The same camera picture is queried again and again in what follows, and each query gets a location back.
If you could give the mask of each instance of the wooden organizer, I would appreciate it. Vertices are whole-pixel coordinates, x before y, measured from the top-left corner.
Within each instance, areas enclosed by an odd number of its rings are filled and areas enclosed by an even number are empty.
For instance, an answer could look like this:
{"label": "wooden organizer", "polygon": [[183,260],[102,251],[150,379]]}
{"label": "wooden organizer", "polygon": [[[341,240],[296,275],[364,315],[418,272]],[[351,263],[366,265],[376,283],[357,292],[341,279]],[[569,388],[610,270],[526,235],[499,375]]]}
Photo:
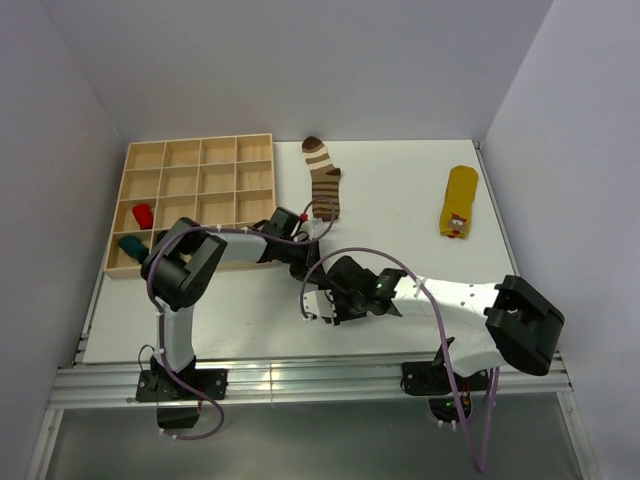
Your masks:
{"label": "wooden organizer", "polygon": [[[141,230],[132,208],[149,205],[154,224]],[[111,227],[105,272],[136,277],[140,265],[118,240],[134,235],[148,248],[180,217],[202,225],[251,226],[276,208],[270,134],[129,145]],[[232,268],[249,265],[233,265]]]}

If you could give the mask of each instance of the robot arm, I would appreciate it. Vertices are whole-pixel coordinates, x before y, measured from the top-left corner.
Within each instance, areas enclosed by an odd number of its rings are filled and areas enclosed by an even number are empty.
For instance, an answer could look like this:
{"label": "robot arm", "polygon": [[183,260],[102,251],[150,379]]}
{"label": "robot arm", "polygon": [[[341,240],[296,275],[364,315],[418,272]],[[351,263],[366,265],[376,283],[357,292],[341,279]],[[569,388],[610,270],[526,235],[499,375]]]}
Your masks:
{"label": "robot arm", "polygon": [[[271,237],[291,240],[296,225],[301,223],[295,213],[278,208],[259,228]],[[180,219],[143,262],[142,277],[148,278],[152,263],[168,239],[194,226],[198,225]],[[153,278],[153,291],[167,306],[164,329],[159,334],[163,334],[172,370],[179,373],[194,368],[193,308],[218,264],[278,260],[289,265],[294,278],[302,280],[319,258],[317,242],[286,246],[270,237],[254,235],[185,235],[165,251]],[[533,375],[548,373],[564,318],[522,278],[508,275],[500,284],[482,285],[420,277],[419,281],[436,298],[446,323],[462,322],[477,329],[466,338],[449,339],[452,368],[459,377],[505,364]],[[432,312],[429,300],[404,271],[388,268],[376,275],[349,256],[340,257],[326,273],[319,268],[310,283],[318,290],[304,296],[306,319],[322,318],[328,324],[340,325],[368,314],[402,317]],[[437,360],[433,378],[442,379],[442,385],[434,385],[440,391],[448,388],[448,383],[442,375],[444,366]]]}

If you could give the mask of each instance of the white table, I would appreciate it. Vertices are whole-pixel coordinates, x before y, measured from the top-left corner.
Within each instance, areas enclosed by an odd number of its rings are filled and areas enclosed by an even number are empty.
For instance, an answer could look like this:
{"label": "white table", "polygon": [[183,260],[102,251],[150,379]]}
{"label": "white table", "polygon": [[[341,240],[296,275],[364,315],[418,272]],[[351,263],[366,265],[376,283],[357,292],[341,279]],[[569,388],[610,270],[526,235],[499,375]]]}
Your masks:
{"label": "white table", "polygon": [[[342,247],[372,247],[397,256],[418,274],[469,283],[498,282],[513,273],[471,141],[327,142],[327,147],[343,177],[340,220],[321,241],[323,254]],[[311,195],[311,176],[300,143],[276,143],[275,159],[278,205],[302,209]],[[449,171],[456,165],[480,174],[466,240],[443,237],[438,230]],[[366,254],[353,257],[376,273],[390,266]],[[433,352],[439,347],[430,317],[371,317],[338,327],[305,322],[298,291],[299,283],[286,267],[214,274],[195,309],[196,355],[275,359]],[[466,328],[449,326],[447,334],[455,336]],[[84,362],[135,361],[140,346],[155,344],[155,336],[154,309],[144,282],[105,277]]]}

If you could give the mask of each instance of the purple cable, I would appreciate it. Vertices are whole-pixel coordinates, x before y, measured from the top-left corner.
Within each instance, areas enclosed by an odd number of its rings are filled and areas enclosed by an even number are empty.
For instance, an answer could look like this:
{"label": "purple cable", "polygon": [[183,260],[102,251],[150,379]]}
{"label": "purple cable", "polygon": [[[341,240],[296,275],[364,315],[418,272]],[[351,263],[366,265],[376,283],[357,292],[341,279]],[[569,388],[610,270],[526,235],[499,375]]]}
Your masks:
{"label": "purple cable", "polygon": [[302,287],[300,288],[300,311],[308,318],[310,315],[304,309],[304,292],[307,284],[309,283],[309,279],[313,275],[320,266],[327,261],[331,257],[335,257],[336,255],[340,255],[342,253],[348,252],[363,252],[363,253],[371,253],[373,255],[378,255],[380,257],[386,258],[387,260],[395,263],[398,267],[404,270],[409,277],[416,282],[416,285],[420,287],[420,291],[429,299],[431,302],[431,306],[433,307],[433,312],[436,316],[436,323],[438,324],[438,332],[440,333],[440,343],[442,346],[442,356],[444,358],[444,366],[447,371],[447,377],[449,379],[449,385],[451,386],[451,392],[453,393],[453,401],[456,405],[456,411],[458,412],[458,418],[460,419],[460,426],[462,427],[462,432],[464,434],[465,440],[467,442],[467,447],[469,449],[469,453],[471,454],[471,461],[473,462],[473,466],[475,469],[482,473],[487,469],[487,453],[489,450],[489,435],[491,431],[491,422],[493,418],[493,406],[495,403],[496,390],[498,389],[498,377],[500,376],[500,369],[496,368],[493,374],[493,379],[489,385],[488,391],[488,401],[489,408],[487,410],[487,417],[485,419],[485,428],[484,435],[482,440],[482,458],[478,461],[478,455],[476,453],[475,446],[473,445],[473,441],[471,439],[471,432],[469,431],[468,421],[464,415],[464,409],[462,407],[462,402],[460,401],[460,392],[458,391],[458,386],[456,385],[456,380],[453,373],[453,368],[451,367],[451,357],[449,356],[449,348],[447,346],[447,335],[444,331],[444,321],[442,320],[442,314],[440,312],[440,307],[438,306],[438,302],[436,301],[433,294],[424,286],[424,283],[418,281],[418,277],[415,273],[413,273],[409,267],[407,267],[404,263],[402,263],[397,258],[381,252],[379,250],[375,250],[373,248],[364,248],[364,247],[351,247],[351,248],[340,248],[335,250],[328,255],[325,255],[320,260],[318,260],[307,272],[307,275],[304,277],[302,281]]}
{"label": "purple cable", "polygon": [[262,237],[262,238],[269,238],[271,240],[274,240],[274,241],[277,241],[277,242],[280,242],[280,243],[284,243],[285,245],[291,245],[291,246],[295,246],[295,247],[309,245],[309,244],[311,244],[313,242],[319,241],[322,237],[324,237],[327,233],[329,233],[329,231],[333,228],[333,224],[334,224],[334,222],[336,220],[335,219],[335,208],[334,208],[333,202],[331,201],[330,198],[327,198],[327,197],[316,197],[314,200],[312,200],[311,202],[309,202],[307,204],[307,206],[305,207],[304,211],[306,212],[308,210],[308,208],[313,204],[314,201],[317,201],[317,200],[320,200],[320,199],[326,200],[329,203],[329,205],[331,206],[331,212],[332,212],[331,221],[329,222],[329,225],[327,226],[327,228],[320,235],[318,235],[318,237],[316,237],[316,238],[314,238],[313,240],[310,240],[310,241],[293,242],[291,240],[284,240],[282,238],[273,237],[271,235],[267,235],[265,233],[258,232],[258,231],[255,231],[255,230],[241,230],[241,229],[235,229],[235,228],[220,228],[220,229],[218,229],[218,228],[212,228],[212,227],[198,226],[198,227],[187,228],[186,230],[183,230],[182,232],[179,232],[176,235],[174,235],[173,237],[169,238],[167,240],[167,243],[158,252],[158,255],[156,256],[155,260],[151,263],[151,267],[149,268],[149,276],[147,277],[147,295],[149,296],[149,300],[151,300],[151,303],[158,310],[158,329],[159,329],[158,343],[159,343],[159,347],[161,349],[160,351],[162,352],[160,354],[160,358],[162,359],[162,366],[164,367],[164,369],[167,371],[167,374],[169,375],[169,377],[171,377],[171,379],[174,382],[176,382],[178,385],[180,385],[185,390],[187,390],[187,391],[193,393],[194,395],[198,396],[199,398],[209,402],[220,413],[220,420],[218,421],[218,424],[213,429],[209,430],[208,432],[205,432],[205,433],[202,433],[202,434],[199,434],[199,435],[182,435],[182,434],[176,434],[176,433],[169,432],[169,431],[164,431],[164,433],[166,435],[169,435],[172,438],[175,437],[176,439],[179,439],[179,440],[201,440],[203,438],[208,438],[208,437],[210,437],[212,435],[215,435],[222,428],[222,424],[224,423],[224,410],[222,409],[220,404],[218,402],[216,402],[213,398],[209,397],[208,395],[206,395],[203,392],[200,392],[199,390],[196,390],[195,388],[193,388],[188,383],[182,381],[173,372],[173,370],[171,368],[171,365],[169,364],[169,359],[167,358],[167,354],[166,354],[165,338],[164,338],[164,314],[165,314],[165,309],[164,309],[164,306],[160,302],[158,302],[156,300],[155,295],[153,294],[153,287],[152,287],[153,279],[155,278],[156,272],[158,271],[158,264],[159,264],[160,259],[162,257],[164,257],[164,255],[167,252],[167,250],[169,250],[182,237],[184,237],[185,235],[187,235],[189,233],[194,233],[194,232],[247,234],[247,235],[255,235],[255,236],[258,236],[258,237]]}

